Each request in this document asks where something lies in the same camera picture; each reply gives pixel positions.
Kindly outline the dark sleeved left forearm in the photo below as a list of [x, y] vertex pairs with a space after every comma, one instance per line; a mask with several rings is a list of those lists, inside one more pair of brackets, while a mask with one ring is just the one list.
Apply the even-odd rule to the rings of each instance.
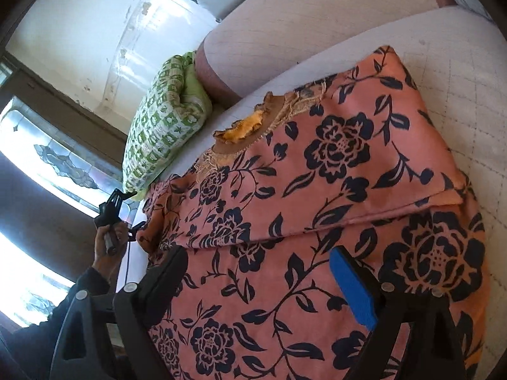
[[109, 282], [92, 267], [70, 288], [46, 321], [11, 333], [1, 326], [1, 379], [49, 379], [55, 346], [76, 293], [106, 294]]

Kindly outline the person's left hand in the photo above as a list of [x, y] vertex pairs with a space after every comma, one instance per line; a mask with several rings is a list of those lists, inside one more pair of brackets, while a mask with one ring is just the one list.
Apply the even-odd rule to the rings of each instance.
[[[116, 253], [112, 256], [107, 254], [105, 243], [105, 237], [111, 230], [113, 230], [118, 239]], [[115, 225], [106, 225], [97, 229], [94, 240], [94, 262], [92, 268], [99, 272], [107, 282], [111, 281], [112, 276], [120, 265], [123, 255], [125, 254], [127, 241], [128, 227], [123, 221]]]

